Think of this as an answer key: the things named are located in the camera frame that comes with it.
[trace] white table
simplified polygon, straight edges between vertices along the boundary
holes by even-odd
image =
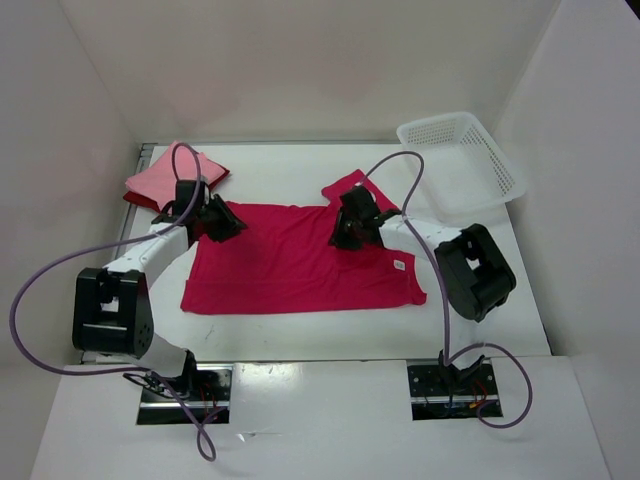
[[[507,431],[473,418],[411,421],[403,361],[238,364],[230,423],[207,427],[214,464],[198,455],[192,425],[136,426],[140,388],[120,376],[63,377],[31,478],[608,479],[570,361],[522,363],[533,407]],[[506,358],[493,366],[515,418],[524,381]]]
[[[216,189],[234,202],[326,205],[320,190],[356,169],[366,171],[392,144],[245,144],[196,145],[212,160],[231,170]],[[156,147],[152,162],[166,146]],[[401,204],[416,171],[411,159],[381,167],[372,180]],[[431,217],[418,190],[409,212]],[[138,208],[130,236],[142,235],[155,213]],[[473,221],[484,223],[511,265],[518,286],[507,304],[481,324],[454,318],[453,350],[476,340],[503,345],[517,356],[549,355],[549,346],[531,292],[509,217],[504,207]],[[357,310],[287,315],[215,315],[185,313],[179,304],[195,246],[176,260],[151,289],[156,332],[191,349],[199,361],[306,361],[412,359],[437,357],[442,349],[442,305],[430,265],[417,260],[421,287],[429,295],[423,306],[388,310]],[[496,352],[487,352],[494,356]]]

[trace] pink towel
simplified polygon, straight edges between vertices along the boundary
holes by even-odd
[[[175,200],[176,179],[171,167],[171,152],[177,142],[173,142],[167,151],[149,168],[133,177],[129,177],[126,186],[129,191],[154,200],[162,210],[171,200]],[[224,167],[209,160],[204,153],[198,154],[200,170],[211,184],[225,175]],[[176,170],[181,180],[195,180],[196,165],[193,156],[186,148],[178,149],[176,155]]]
[[[228,202],[249,228],[224,243],[200,238],[181,307],[206,315],[391,308],[421,305],[427,296],[415,258],[367,245],[329,246],[340,194],[361,180],[355,171],[322,190],[327,207]],[[382,210],[393,204],[367,181]]]

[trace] white wall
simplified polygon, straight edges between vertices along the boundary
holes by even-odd
[[[556,0],[61,0],[140,141],[497,120]]]
[[[614,479],[638,478],[640,21],[623,0],[560,3],[495,136],[529,173],[510,213],[552,345]]]
[[[136,146],[59,4],[0,3],[0,310],[45,262],[113,240]],[[61,266],[19,311],[28,346],[62,364],[71,350],[74,277],[105,256]],[[58,378],[19,356],[0,330],[2,478],[28,478]]]

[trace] wire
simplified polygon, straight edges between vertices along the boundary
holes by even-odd
[[[187,407],[187,405],[184,403],[184,401],[182,400],[182,398],[180,398],[180,395],[178,395],[178,393],[173,389],[173,387],[171,387],[171,385],[169,384],[169,382],[163,378],[162,376],[160,376],[158,373],[154,372],[154,371],[149,371],[146,368],[141,368],[141,367],[120,367],[120,368],[108,368],[105,370],[64,370],[62,368],[57,368],[51,365],[46,364],[45,362],[43,362],[42,360],[38,359],[37,357],[35,357],[28,349],[27,347],[24,345],[24,343],[22,343],[22,339],[20,338],[20,335],[18,334],[18,328],[16,325],[16,316],[17,316],[17,312],[18,312],[18,306],[20,305],[20,301],[22,300],[22,297],[24,297],[24,294],[27,292],[27,290],[29,289],[29,287],[31,287],[31,285],[33,285],[33,283],[38,280],[42,275],[44,275],[45,273],[47,273],[49,270],[51,270],[52,268],[60,265],[61,263],[64,263],[68,260],[77,258],[77,257],[81,257],[83,255],[87,255],[89,253],[94,253],[94,252],[98,252],[100,250],[108,250],[111,248],[115,248],[115,247],[120,247],[123,245],[131,245],[134,243],[139,243],[139,242],[144,242],[146,240],[151,240],[153,238],[159,237],[164,235],[165,233],[173,230],[175,227],[179,226],[186,218],[187,216],[191,213],[191,210],[193,209],[193,206],[196,203],[196,200],[198,198],[198,192],[200,190],[200,182],[201,182],[201,169],[200,169],[200,161],[198,159],[198,152],[196,152],[190,145],[180,142],[174,145],[173,150],[171,151],[171,166],[173,167],[173,171],[174,174],[176,175],[177,178],[177,170],[176,170],[176,152],[178,151],[179,148],[186,148],[187,150],[189,150],[189,152],[191,153],[191,155],[193,156],[193,160],[196,164],[196,187],[193,191],[193,196],[191,197],[191,201],[189,202],[189,205],[187,206],[186,210],[184,211],[184,213],[182,215],[180,215],[180,217],[173,222],[171,225],[169,225],[166,228],[163,228],[162,230],[159,230],[155,233],[152,234],[148,234],[148,235],[143,235],[141,237],[137,237],[137,238],[130,238],[128,240],[120,240],[117,242],[112,242],[112,243],[105,243],[103,245],[98,245],[95,247],[89,247],[89,248],[84,248],[82,250],[78,250],[76,252],[72,252],[72,253],[68,253],[66,255],[63,255],[62,257],[48,263],[47,265],[45,265],[44,267],[42,267],[40,270],[38,270],[36,273],[34,273],[31,277],[29,277],[27,279],[26,282],[24,282],[24,284],[20,287],[20,289],[18,290],[18,293],[16,293],[16,296],[14,297],[13,301],[11,302],[11,308],[9,309],[9,330],[11,332],[11,338],[13,339],[13,342],[15,343],[16,347],[18,348],[18,350],[20,351],[20,353],[27,359],[29,360],[31,363],[33,363],[36,367],[39,367],[47,372],[50,373],[55,373],[58,375],[65,375],[65,376],[72,376],[72,377],[86,377],[86,376],[90,376],[90,375],[106,375],[109,373],[124,373],[124,372],[147,372],[148,374],[150,374],[151,376],[153,376],[156,380],[158,380],[162,385],[165,386],[165,388],[169,391],[169,393],[171,394],[171,396],[173,396],[173,398],[180,404],[180,406],[182,407],[182,410],[184,410],[185,415],[189,418],[189,420],[191,421],[191,423],[193,423],[193,425],[196,427],[196,429],[198,430],[198,436],[197,436],[197,443],[198,443],[198,451],[200,452],[200,455],[202,455],[202,457],[210,462],[213,462],[216,459],[216,449],[213,445],[213,441],[211,440],[211,437],[209,437],[209,435],[207,434],[207,432],[204,430],[204,425],[206,425],[207,423],[209,423],[211,420],[209,420],[209,422],[207,422],[207,418],[205,418],[203,420],[202,423],[198,422],[198,420],[195,418],[195,416],[191,413],[191,410],[189,410],[189,407]],[[207,454],[204,449],[202,448],[202,444],[201,444],[201,440],[202,438],[204,438],[205,442],[207,443],[208,447],[209,447],[209,451],[211,452],[211,455]]]
[[[137,373],[123,373],[122,378],[129,380],[131,383],[144,388],[146,391],[158,395],[162,398],[173,399],[171,395],[164,393],[164,387],[153,377],[148,375],[139,375]]]
[[[204,398],[204,390],[202,390],[202,387],[200,387],[200,398],[202,399],[202,405],[204,406],[204,416],[206,418],[209,413],[209,409],[207,408],[207,401]]]
[[[407,228],[409,229],[409,231],[413,234],[413,236],[416,238],[416,240],[420,244],[420,247],[422,247],[422,249],[424,250],[424,253],[427,255],[427,258],[429,259],[429,263],[431,263],[431,266],[433,267],[433,271],[435,272],[436,279],[438,280],[438,285],[440,287],[440,294],[442,297],[442,307],[443,307],[443,317],[444,317],[444,348],[443,348],[444,365],[449,366],[456,359],[460,358],[460,356],[464,355],[465,353],[471,350],[475,350],[478,348],[485,348],[485,347],[498,350],[503,354],[505,354],[507,357],[509,357],[509,359],[511,359],[511,361],[515,363],[516,367],[518,367],[518,369],[522,373],[525,383],[527,384],[527,404],[523,412],[520,414],[518,418],[505,424],[495,424],[495,423],[487,422],[484,418],[482,418],[482,410],[484,410],[484,408],[487,407],[488,405],[491,405],[497,402],[496,400],[491,400],[488,402],[484,402],[482,405],[480,405],[476,410],[476,415],[478,416],[478,420],[480,420],[480,422],[482,422],[483,424],[491,428],[507,429],[507,428],[514,427],[525,419],[525,417],[529,414],[529,411],[531,410],[531,405],[533,404],[533,386],[531,385],[531,379],[529,378],[529,374],[524,369],[520,361],[506,348],[501,347],[500,345],[496,345],[495,343],[474,343],[472,345],[468,345],[464,347],[462,350],[460,350],[456,354],[450,355],[451,353],[450,352],[451,350],[451,315],[449,311],[449,296],[447,294],[447,287],[444,283],[444,279],[442,278],[442,273],[440,272],[440,267],[438,266],[438,262],[435,256],[433,255],[433,253],[431,253],[431,250],[427,246],[426,242],[422,239],[422,237],[420,236],[416,228],[413,226],[413,224],[407,217],[407,206],[409,205],[409,201],[411,200],[413,193],[418,187],[420,180],[422,180],[422,175],[424,174],[424,158],[422,158],[422,155],[420,155],[418,152],[413,152],[410,150],[392,153],[391,155],[387,155],[378,163],[376,163],[365,174],[364,178],[359,182],[359,184],[362,184],[367,178],[369,178],[369,176],[373,172],[375,172],[378,169],[378,167],[380,167],[383,163],[386,163],[392,158],[399,157],[401,155],[413,155],[420,162],[420,169],[418,171],[418,174],[416,175],[416,179],[414,180],[413,185],[411,185],[411,188],[409,189],[409,193],[407,193],[407,196],[405,197],[404,202],[402,204],[402,219],[404,220],[404,223],[407,225]]]
[[[211,385],[209,385],[208,383],[203,383],[203,385],[205,387],[207,387],[209,390],[209,396],[211,397],[211,408],[213,408],[214,410],[216,409],[217,403],[216,403],[216,397],[213,394],[213,388],[211,388]]]
[[[487,397],[489,396],[489,392],[487,392],[487,389],[485,388],[485,386],[477,378],[476,378],[476,384],[480,387],[480,390],[482,390],[482,394],[484,395],[482,397],[482,401],[480,403],[486,402],[487,401]]]
[[[449,390],[449,406],[447,407],[447,413],[445,413],[444,418],[451,417],[451,408],[453,407],[453,390]]]
[[[473,393],[473,403],[470,405],[470,408],[473,408],[478,403],[478,392],[476,391],[476,387],[471,385],[471,393]]]

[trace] red t-shirt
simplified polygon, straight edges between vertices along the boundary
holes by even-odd
[[[249,227],[224,243],[202,236],[181,308],[206,315],[317,312],[421,305],[415,258],[366,245],[329,245],[339,196],[364,174],[325,187],[326,207],[228,202]],[[367,180],[382,211],[395,206]]]

